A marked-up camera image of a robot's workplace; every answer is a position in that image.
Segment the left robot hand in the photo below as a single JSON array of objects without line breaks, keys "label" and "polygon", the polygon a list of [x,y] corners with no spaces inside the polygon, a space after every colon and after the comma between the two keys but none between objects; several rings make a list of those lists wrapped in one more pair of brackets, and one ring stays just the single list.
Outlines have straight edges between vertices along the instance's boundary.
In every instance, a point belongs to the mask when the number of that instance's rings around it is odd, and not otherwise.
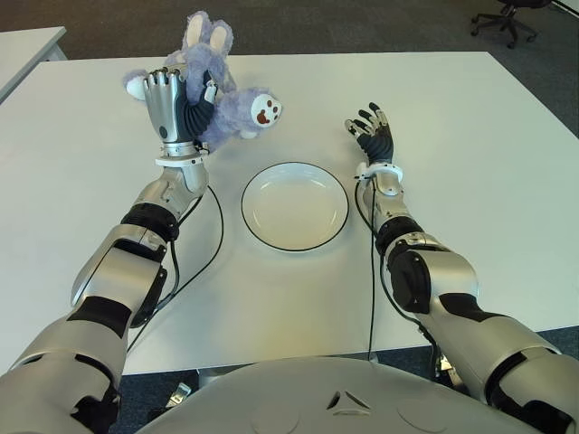
[{"label": "left robot hand", "polygon": [[180,70],[168,68],[149,73],[143,80],[145,101],[152,126],[163,144],[163,155],[187,156],[196,152],[199,137],[214,117],[217,83],[209,71],[202,77],[199,100],[190,103],[186,80]]}]

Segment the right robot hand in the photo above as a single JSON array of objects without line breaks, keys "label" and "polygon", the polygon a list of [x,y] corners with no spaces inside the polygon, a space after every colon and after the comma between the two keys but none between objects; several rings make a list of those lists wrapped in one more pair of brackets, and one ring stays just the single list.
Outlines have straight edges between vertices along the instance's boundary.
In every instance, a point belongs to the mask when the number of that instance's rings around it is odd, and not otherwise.
[{"label": "right robot hand", "polygon": [[384,111],[370,102],[368,110],[360,109],[358,115],[359,118],[345,121],[346,131],[365,153],[368,164],[390,164],[394,156],[394,138]]}]

